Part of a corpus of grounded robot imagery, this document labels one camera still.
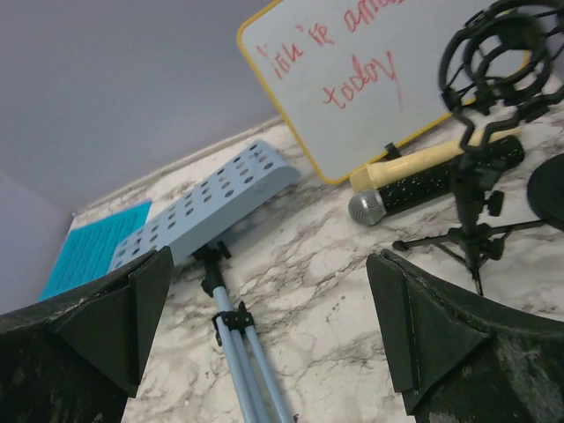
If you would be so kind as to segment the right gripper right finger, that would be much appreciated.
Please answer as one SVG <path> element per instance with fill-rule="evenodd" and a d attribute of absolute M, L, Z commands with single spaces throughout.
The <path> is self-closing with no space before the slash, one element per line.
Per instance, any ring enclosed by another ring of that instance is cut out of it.
<path fill-rule="evenodd" d="M 418 422 L 561 422 L 563 324 L 385 249 L 366 261 L 393 389 Z"/>

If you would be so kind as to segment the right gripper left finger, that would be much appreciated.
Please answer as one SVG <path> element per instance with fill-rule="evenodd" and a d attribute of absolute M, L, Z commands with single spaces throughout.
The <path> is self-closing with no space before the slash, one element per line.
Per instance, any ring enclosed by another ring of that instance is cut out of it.
<path fill-rule="evenodd" d="M 1 316 L 3 422 L 119 422 L 174 273 L 168 247 Z"/>

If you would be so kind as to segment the cyan sheet music page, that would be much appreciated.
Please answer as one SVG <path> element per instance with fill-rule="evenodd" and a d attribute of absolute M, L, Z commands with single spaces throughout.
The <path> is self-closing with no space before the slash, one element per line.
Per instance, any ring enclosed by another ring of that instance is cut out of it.
<path fill-rule="evenodd" d="M 39 299 L 46 300 L 105 275 L 117 245 L 145 224 L 151 206 L 151 201 L 145 201 L 69 231 Z"/>

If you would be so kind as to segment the black studio microphone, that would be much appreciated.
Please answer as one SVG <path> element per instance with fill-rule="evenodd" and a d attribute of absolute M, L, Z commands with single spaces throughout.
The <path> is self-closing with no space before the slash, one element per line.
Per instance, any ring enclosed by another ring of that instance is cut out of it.
<path fill-rule="evenodd" d="M 348 204 L 351 218 L 363 226 L 374 226 L 387 216 L 396 215 L 452 192 L 455 182 L 477 178 L 479 188 L 489 189 L 502 173 L 518 166 L 524 149 L 515 135 L 494 140 L 486 151 L 474 157 L 465 169 L 461 162 L 467 154 L 408 176 L 379 189 L 355 193 Z"/>

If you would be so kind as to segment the cream toy microphone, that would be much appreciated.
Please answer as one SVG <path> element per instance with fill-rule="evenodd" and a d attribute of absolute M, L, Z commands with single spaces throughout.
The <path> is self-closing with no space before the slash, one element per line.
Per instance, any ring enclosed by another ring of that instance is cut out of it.
<path fill-rule="evenodd" d="M 462 153 L 459 141 L 451 139 L 398 159 L 366 164 L 352 172 L 349 181 L 355 193 L 379 189 L 445 163 Z"/>

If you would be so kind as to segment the light blue music stand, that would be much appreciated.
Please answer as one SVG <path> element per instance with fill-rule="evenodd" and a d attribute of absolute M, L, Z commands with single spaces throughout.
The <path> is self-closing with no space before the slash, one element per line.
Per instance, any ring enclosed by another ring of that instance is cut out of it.
<path fill-rule="evenodd" d="M 234 307 L 229 300 L 220 262 L 231 254 L 222 235 L 300 175 L 269 144 L 255 141 L 121 241 L 108 267 L 116 270 L 162 247 L 170 249 L 176 265 L 191 257 L 204 265 L 201 287 L 217 304 L 211 320 L 216 341 L 247 422 L 270 421 L 267 403 L 272 403 L 278 421 L 290 422 L 293 416 L 260 344 L 253 316 L 244 303 Z"/>

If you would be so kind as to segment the black tripod with shock mount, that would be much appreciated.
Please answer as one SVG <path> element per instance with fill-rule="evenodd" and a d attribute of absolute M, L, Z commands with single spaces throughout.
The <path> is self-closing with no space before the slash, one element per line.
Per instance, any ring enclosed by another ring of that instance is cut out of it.
<path fill-rule="evenodd" d="M 460 221 L 444 235 L 395 241 L 393 249 L 435 245 L 470 272 L 478 294 L 483 293 L 480 268 L 503 254 L 514 231 L 541 226 L 535 220 L 491 227 L 478 222 L 487 210 L 497 216 L 504 195 L 494 189 L 507 169 L 491 154 L 496 136 L 506 137 L 522 122 L 545 115 L 563 99 L 563 91 L 544 93 L 558 52 L 547 41 L 563 32 L 563 3 L 542 1 L 544 11 L 523 11 L 525 1 L 496 1 L 476 13 L 444 49 L 438 70 L 442 101 L 465 127 L 450 171 L 450 190 Z"/>

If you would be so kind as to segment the black round-base mic stand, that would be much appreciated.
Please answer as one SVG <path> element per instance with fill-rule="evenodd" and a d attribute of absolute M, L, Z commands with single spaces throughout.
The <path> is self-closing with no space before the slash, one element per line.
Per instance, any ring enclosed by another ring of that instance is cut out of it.
<path fill-rule="evenodd" d="M 564 154 L 551 157 L 538 166 L 528 181 L 527 201 L 534 214 L 560 231 L 564 230 Z"/>

